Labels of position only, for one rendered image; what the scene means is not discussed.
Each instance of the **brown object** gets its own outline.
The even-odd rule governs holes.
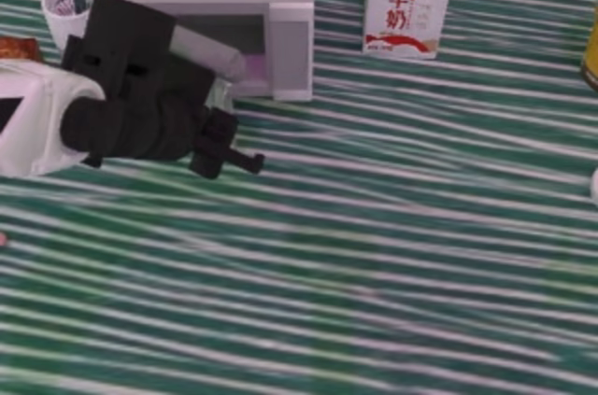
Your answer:
[[[44,62],[34,38],[0,37],[0,59],[29,59]]]

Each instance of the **table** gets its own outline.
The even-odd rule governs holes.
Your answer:
[[[0,181],[0,393],[596,393],[594,0],[451,0],[429,63],[317,2],[315,101],[237,105],[262,176]]]

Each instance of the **tablecloth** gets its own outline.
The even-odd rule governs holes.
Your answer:
[[[315,100],[237,103],[261,176],[0,180],[0,394],[598,393],[595,0],[451,0],[438,60],[317,0]],[[39,0],[0,34],[56,61]]]

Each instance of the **green striped tablecloth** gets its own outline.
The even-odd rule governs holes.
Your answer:
[[[594,0],[451,0],[435,62],[318,0],[316,98],[237,106],[262,176],[0,180],[0,394],[598,393]],[[56,60],[38,0],[0,33]]]

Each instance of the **white cup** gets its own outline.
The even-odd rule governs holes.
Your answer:
[[[41,8],[56,48],[63,53],[70,35],[83,37],[93,0],[86,10],[76,14],[73,0],[41,0]]]

